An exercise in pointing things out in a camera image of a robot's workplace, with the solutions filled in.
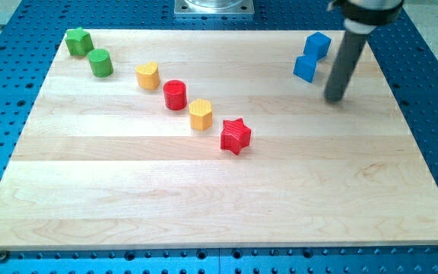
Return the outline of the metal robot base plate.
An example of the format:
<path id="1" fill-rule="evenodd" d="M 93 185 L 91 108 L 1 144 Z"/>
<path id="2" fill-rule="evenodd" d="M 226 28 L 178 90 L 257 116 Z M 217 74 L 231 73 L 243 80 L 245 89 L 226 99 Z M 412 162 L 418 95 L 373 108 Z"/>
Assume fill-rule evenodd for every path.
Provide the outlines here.
<path id="1" fill-rule="evenodd" d="M 175 15 L 224 15 L 255 13 L 253 0 L 175 0 Z"/>

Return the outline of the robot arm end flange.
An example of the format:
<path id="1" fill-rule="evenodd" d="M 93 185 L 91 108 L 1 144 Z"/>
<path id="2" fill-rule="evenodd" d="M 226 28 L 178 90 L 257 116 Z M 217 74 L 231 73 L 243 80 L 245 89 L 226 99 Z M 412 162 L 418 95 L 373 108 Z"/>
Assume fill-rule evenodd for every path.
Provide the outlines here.
<path id="1" fill-rule="evenodd" d="M 339 8 L 344 27 L 352 33 L 370 34 L 398 19 L 404 0 L 331 0 L 327 11 Z"/>

